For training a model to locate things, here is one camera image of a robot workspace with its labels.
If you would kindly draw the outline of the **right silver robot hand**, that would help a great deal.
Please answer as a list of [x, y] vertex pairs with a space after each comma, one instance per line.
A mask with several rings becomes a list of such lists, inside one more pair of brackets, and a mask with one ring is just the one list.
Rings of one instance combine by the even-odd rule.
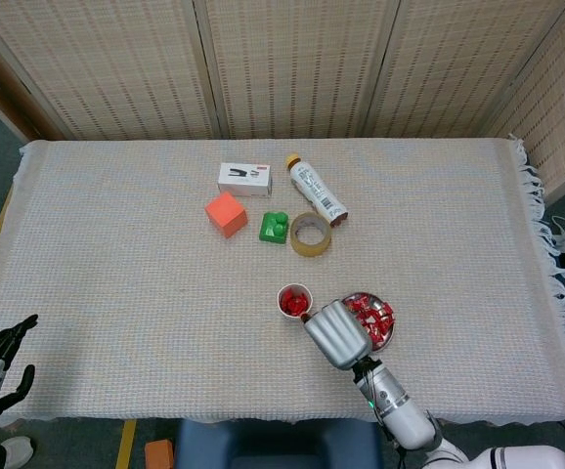
[[366, 330], [341, 300], [334, 300], [303, 320], [305, 331], [337, 369], [351, 369], [368, 356], [372, 343]]

